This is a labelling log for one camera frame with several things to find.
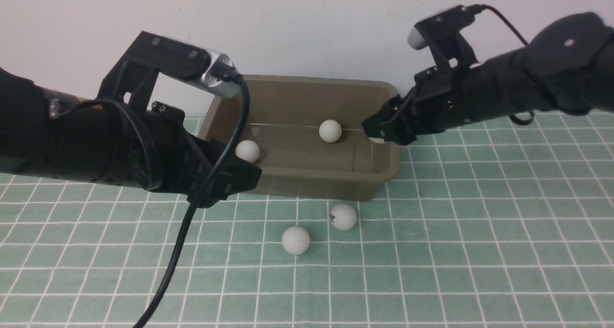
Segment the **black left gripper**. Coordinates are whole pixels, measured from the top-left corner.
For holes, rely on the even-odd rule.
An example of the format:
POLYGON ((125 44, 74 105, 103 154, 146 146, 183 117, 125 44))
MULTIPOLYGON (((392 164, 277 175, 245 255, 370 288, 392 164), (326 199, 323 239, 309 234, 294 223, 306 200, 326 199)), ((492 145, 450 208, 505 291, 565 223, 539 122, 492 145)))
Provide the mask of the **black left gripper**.
POLYGON ((262 170, 229 151, 220 173, 198 195, 227 144, 189 133, 183 110, 155 102, 151 110, 120 109, 120 184, 155 193, 180 193, 198 208, 210 208, 229 196, 256 188, 262 170))

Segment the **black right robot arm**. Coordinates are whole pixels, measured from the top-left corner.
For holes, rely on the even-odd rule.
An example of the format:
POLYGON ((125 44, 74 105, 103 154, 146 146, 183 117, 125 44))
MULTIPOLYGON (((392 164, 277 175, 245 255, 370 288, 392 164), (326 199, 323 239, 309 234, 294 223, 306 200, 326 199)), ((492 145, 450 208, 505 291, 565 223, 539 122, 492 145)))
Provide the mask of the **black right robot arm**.
POLYGON ((508 117, 528 125, 536 110, 570 116, 613 111, 613 28, 593 12, 565 16, 531 42, 483 62, 461 35, 484 5, 457 5, 417 22, 408 44, 436 62, 415 86, 362 122, 371 139, 406 146, 419 135, 508 117))

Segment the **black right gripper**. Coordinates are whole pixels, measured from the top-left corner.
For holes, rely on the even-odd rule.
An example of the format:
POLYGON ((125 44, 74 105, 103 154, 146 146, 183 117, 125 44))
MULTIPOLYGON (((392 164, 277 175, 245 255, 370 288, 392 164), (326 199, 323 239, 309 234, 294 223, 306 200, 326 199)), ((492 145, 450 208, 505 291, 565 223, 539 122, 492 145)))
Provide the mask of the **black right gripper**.
POLYGON ((405 96, 395 95, 362 122, 367 138, 408 146, 421 134, 442 133, 469 122, 460 86, 467 67, 450 71, 428 68, 415 75, 416 85, 405 96))

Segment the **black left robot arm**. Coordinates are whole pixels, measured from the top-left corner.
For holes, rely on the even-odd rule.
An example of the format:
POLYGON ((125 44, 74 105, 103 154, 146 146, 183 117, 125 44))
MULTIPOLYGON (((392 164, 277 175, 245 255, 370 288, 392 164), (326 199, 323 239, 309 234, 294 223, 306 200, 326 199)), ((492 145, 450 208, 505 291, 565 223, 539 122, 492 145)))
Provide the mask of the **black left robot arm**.
MULTIPOLYGON (((80 100, 1 71, 1 172, 151 190, 141 142, 113 105, 79 107, 80 100)), ((132 112, 151 135, 159 162, 154 193, 195 195, 223 153, 183 127, 184 113, 166 105, 132 112)))

